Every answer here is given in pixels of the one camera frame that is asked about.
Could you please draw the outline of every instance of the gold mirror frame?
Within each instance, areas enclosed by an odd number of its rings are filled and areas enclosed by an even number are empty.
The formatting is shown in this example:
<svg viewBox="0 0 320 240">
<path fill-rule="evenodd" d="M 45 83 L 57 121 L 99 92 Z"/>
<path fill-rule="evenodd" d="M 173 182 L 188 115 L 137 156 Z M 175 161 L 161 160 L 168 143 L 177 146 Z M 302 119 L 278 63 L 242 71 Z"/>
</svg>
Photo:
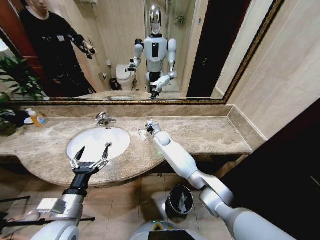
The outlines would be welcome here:
<svg viewBox="0 0 320 240">
<path fill-rule="evenodd" d="M 213 100 L 206 98 L 191 99 L 168 99 L 168 100 L 86 100 L 74 98 L 53 97 L 50 101 L 9 101 L 6 105 L 15 106 L 66 106 L 66 105 L 225 105 L 236 88 L 239 80 L 246 71 L 259 45 L 263 41 L 268 29 L 275 19 L 278 11 L 285 0 L 274 0 L 271 4 L 259 30 L 257 31 L 249 49 L 247 50 L 239 68 L 237 69 L 231 84 L 229 85 L 223 99 Z"/>
</svg>

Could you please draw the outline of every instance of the sink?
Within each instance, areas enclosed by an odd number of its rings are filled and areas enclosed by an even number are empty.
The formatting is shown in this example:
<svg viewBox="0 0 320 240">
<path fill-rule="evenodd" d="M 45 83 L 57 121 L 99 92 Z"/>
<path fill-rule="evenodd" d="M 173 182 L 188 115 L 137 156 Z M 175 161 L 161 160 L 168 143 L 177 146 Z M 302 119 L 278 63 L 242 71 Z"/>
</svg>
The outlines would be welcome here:
<svg viewBox="0 0 320 240">
<path fill-rule="evenodd" d="M 74 159 L 83 147 L 85 150 L 80 162 L 97 162 L 102 158 L 106 143 L 112 143 L 108 149 L 108 160 L 123 154 L 130 144 L 128 132 L 116 127 L 96 127 L 76 135 L 68 144 L 66 154 Z"/>
</svg>

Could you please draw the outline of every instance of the orange bottle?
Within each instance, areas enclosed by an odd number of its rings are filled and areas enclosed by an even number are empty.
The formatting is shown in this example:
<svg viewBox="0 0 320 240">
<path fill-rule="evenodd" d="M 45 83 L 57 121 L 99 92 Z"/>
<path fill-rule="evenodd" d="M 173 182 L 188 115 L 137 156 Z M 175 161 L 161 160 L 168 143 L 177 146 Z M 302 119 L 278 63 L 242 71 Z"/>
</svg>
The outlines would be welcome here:
<svg viewBox="0 0 320 240">
<path fill-rule="evenodd" d="M 45 118 L 44 116 L 42 116 L 40 113 L 37 113 L 36 111 L 33 111 L 31 108 L 28 108 L 25 111 L 29 114 L 32 122 L 37 127 L 43 127 L 44 125 L 47 124 L 48 119 Z"/>
</svg>

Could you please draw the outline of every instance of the black cloth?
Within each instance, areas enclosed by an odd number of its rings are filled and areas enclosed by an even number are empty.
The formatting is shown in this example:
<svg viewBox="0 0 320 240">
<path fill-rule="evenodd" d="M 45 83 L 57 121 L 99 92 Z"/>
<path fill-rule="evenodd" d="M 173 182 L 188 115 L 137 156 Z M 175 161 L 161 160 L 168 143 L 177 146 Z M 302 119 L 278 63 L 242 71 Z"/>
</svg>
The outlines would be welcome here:
<svg viewBox="0 0 320 240">
<path fill-rule="evenodd" d="M 61 82 L 56 86 L 63 95 L 78 97 L 89 94 L 89 89 L 93 88 L 82 72 L 72 46 L 74 43 L 87 53 L 83 36 L 77 34 L 65 19 L 52 12 L 46 20 L 36 18 L 27 9 L 19 15 L 46 74 Z"/>
</svg>

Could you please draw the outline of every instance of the hand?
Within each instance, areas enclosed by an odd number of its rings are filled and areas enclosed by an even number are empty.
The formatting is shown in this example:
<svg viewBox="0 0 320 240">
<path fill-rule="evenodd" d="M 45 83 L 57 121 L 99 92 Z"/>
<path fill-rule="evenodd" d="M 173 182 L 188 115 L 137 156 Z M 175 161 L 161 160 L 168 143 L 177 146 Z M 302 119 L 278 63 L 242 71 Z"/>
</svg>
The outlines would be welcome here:
<svg viewBox="0 0 320 240">
<path fill-rule="evenodd" d="M 88 50 L 89 55 L 97 54 L 97 50 L 93 46 L 91 46 L 87 41 L 83 41 L 83 46 Z"/>
<path fill-rule="evenodd" d="M 56 79 L 56 78 L 53 79 L 53 82 L 54 82 L 55 84 L 61 84 L 61 82 L 60 82 L 58 79 Z"/>
</svg>

